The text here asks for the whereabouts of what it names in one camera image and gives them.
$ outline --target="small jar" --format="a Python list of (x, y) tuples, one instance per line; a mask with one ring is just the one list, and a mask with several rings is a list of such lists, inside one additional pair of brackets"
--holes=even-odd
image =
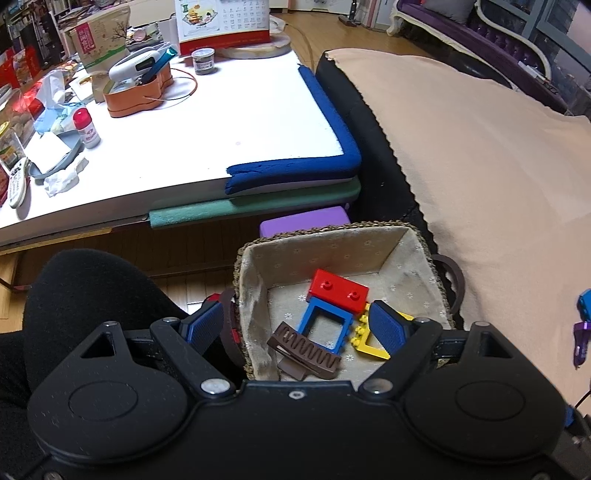
[(193, 67), (197, 75), (207, 75), (213, 72), (215, 63), (213, 61), (213, 54), (216, 51), (213, 48), (200, 48), (191, 53), (193, 58)]
[(11, 128), (10, 122), (4, 122), (0, 125), (0, 161), (8, 170), (12, 170), (25, 156), (25, 149), (17, 133)]
[(82, 107), (76, 110), (72, 116), (72, 121), (86, 148), (92, 148), (98, 145), (100, 137), (86, 108)]

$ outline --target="blue lego frame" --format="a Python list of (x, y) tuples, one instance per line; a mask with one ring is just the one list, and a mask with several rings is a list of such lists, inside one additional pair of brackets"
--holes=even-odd
[(346, 310), (340, 309), (335, 307), (334, 305), (320, 300), (317, 297), (311, 297), (310, 302), (308, 304), (308, 308), (304, 316), (301, 319), (300, 326), (297, 329), (297, 332), (302, 335), (308, 335), (308, 331), (310, 327), (314, 323), (316, 317), (319, 313), (324, 313), (330, 318), (337, 320), (338, 322), (343, 322), (343, 327), (340, 330), (339, 338), (335, 342), (335, 347), (330, 349), (326, 346), (322, 346), (325, 350), (328, 350), (331, 353), (335, 353), (336, 355), (339, 354), (339, 350), (343, 346), (345, 339), (349, 333), (349, 328), (353, 323), (353, 314), (351, 312), (347, 312)]

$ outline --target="metal screw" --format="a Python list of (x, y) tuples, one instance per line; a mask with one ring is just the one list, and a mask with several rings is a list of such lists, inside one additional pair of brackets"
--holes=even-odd
[(366, 392), (369, 392), (373, 395), (380, 395), (382, 393), (389, 392), (393, 389), (394, 385), (390, 380), (386, 380), (385, 378), (370, 378), (363, 382), (361, 385)]
[(230, 382), (223, 378), (209, 378), (201, 382), (201, 390), (211, 395), (219, 395), (230, 390)]
[(306, 396), (306, 392), (303, 390), (292, 390), (289, 394), (289, 397), (293, 400), (301, 400)]

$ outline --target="orange container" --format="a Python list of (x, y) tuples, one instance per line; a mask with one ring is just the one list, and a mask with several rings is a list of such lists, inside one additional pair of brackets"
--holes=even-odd
[(142, 110), (151, 110), (161, 105), (164, 91), (174, 82), (170, 65), (166, 65), (158, 72), (156, 78), (147, 85), (138, 85), (123, 92), (107, 93), (113, 88), (113, 83), (109, 82), (103, 93), (109, 115), (113, 118), (132, 115)]

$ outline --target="tissue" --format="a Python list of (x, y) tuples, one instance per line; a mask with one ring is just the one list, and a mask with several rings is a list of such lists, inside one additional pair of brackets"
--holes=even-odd
[(78, 174), (88, 165), (84, 152), (79, 154), (64, 170), (55, 172), (43, 181), (43, 187), (50, 197), (66, 192), (78, 184)]

